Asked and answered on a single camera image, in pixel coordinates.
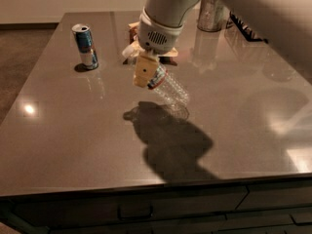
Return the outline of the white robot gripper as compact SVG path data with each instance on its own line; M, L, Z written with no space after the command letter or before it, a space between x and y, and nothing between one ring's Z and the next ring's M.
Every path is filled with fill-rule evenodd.
M146 49L151 47L160 53L168 52L176 44L176 40L182 31L180 27L168 27L154 21L145 11L139 17L138 42ZM135 65L134 84L144 88L153 78L159 65L157 56L141 52Z

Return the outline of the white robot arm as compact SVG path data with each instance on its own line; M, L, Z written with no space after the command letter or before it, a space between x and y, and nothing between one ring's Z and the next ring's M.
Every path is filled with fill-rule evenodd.
M137 39L147 51L169 52L200 0L146 0ZM312 0L219 0L312 83Z

